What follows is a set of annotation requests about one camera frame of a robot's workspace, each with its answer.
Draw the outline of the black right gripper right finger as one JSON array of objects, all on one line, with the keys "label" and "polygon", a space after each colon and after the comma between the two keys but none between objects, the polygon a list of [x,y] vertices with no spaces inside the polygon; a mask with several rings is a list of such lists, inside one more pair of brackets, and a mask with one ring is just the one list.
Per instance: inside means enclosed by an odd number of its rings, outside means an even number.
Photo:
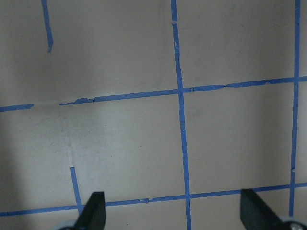
[{"label": "black right gripper right finger", "polygon": [[283,222],[253,189],[242,189],[240,220],[246,230],[287,230]]}]

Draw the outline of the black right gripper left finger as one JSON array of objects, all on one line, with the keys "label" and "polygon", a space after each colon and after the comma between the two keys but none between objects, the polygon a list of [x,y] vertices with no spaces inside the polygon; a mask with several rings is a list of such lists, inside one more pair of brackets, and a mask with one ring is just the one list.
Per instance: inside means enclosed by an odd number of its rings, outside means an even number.
[{"label": "black right gripper left finger", "polygon": [[73,225],[74,230],[103,230],[106,224],[105,194],[93,192],[81,215]]}]

